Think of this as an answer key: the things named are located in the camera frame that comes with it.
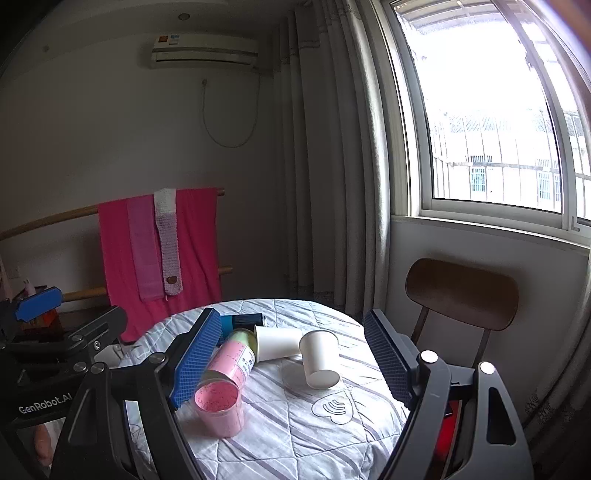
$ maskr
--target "gray striped bedspread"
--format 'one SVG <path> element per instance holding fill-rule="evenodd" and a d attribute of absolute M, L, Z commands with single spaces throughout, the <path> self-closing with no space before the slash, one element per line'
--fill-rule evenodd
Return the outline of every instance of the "gray striped bedspread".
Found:
<path fill-rule="evenodd" d="M 178 423 L 207 479 L 376 479 L 408 410 L 390 395 L 362 326 L 310 301 L 256 299 L 211 306 L 222 315 L 262 313 L 269 327 L 296 327 L 303 333 L 331 330 L 339 338 L 341 381 L 328 390 L 308 387 L 301 356 L 256 364 L 242 392 L 245 426 L 231 439 L 212 438 L 188 403 L 183 404 L 176 412 Z M 157 323 L 120 367 L 165 351 L 203 308 Z M 128 414 L 134 442 L 151 462 L 137 403 L 128 402 Z"/>

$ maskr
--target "power cord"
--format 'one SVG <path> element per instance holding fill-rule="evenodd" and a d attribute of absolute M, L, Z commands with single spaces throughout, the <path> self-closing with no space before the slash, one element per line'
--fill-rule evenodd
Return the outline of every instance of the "power cord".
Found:
<path fill-rule="evenodd" d="M 256 127 L 256 122 L 258 121 L 258 101 L 259 101 L 259 93 L 261 91 L 261 74 L 259 74 L 259 78 L 258 81 L 256 83 L 256 111 L 255 111 L 255 120 L 252 124 L 252 128 L 251 128 L 251 132 L 248 134 L 248 136 L 246 137 L 246 139 L 243 142 L 240 142 L 238 145 L 224 145 L 223 143 L 219 142 L 218 140 L 216 140 L 213 135 L 211 134 L 211 132 L 209 131 L 209 128 L 207 127 L 207 122 L 205 120 L 205 93 L 207 91 L 207 79 L 203 79 L 203 81 L 201 82 L 201 85 L 203 85 L 203 102 L 202 102 L 202 118 L 203 118 L 203 126 L 205 127 L 205 131 L 207 132 L 207 134 L 209 135 L 209 138 L 211 138 L 217 145 L 219 145 L 220 147 L 224 147 L 224 148 L 239 148 L 243 145 L 245 145 L 252 137 L 252 134 L 255 132 L 255 127 Z"/>

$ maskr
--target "window sill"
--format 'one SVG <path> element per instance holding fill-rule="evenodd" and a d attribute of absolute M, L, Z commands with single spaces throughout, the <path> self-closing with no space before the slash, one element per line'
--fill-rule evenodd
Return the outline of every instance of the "window sill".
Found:
<path fill-rule="evenodd" d="M 463 231 L 486 233 L 506 238 L 515 238 L 525 242 L 533 242 L 567 251 L 575 251 L 589 256 L 591 239 L 574 232 L 535 225 L 533 223 L 517 222 L 501 218 L 490 218 L 464 213 L 437 212 L 435 210 L 421 210 L 419 216 L 392 215 L 394 222 L 409 222 L 420 225 L 438 225 Z"/>

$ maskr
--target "window glass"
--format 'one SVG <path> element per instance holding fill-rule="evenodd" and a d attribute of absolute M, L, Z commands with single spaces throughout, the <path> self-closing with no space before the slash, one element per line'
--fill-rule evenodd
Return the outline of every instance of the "window glass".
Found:
<path fill-rule="evenodd" d="M 554 51 L 538 25 L 523 22 L 522 26 L 527 36 L 533 42 L 538 55 L 544 62 L 544 67 L 548 71 L 552 85 L 556 90 L 560 107 L 564 113 L 566 127 L 569 130 L 570 145 L 567 144 L 567 148 L 570 146 L 573 150 L 574 175 L 577 178 L 577 215 L 591 219 L 591 208 L 589 207 L 589 203 L 591 203 L 591 168 L 581 116 L 574 100 L 573 92 Z"/>
<path fill-rule="evenodd" d="M 490 2 L 437 7 L 394 6 L 427 110 L 433 197 L 560 212 L 554 131 L 515 31 Z"/>

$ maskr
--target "white curtain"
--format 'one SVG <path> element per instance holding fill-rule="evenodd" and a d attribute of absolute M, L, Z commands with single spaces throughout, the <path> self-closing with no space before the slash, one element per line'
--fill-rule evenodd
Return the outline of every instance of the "white curtain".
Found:
<path fill-rule="evenodd" d="M 526 405 L 536 478 L 588 478 L 591 445 L 591 257 L 573 323 Z"/>
<path fill-rule="evenodd" d="M 365 27 L 355 0 L 314 0 L 283 20 L 274 42 L 290 281 L 300 297 L 360 318 L 384 307 L 390 205 Z"/>

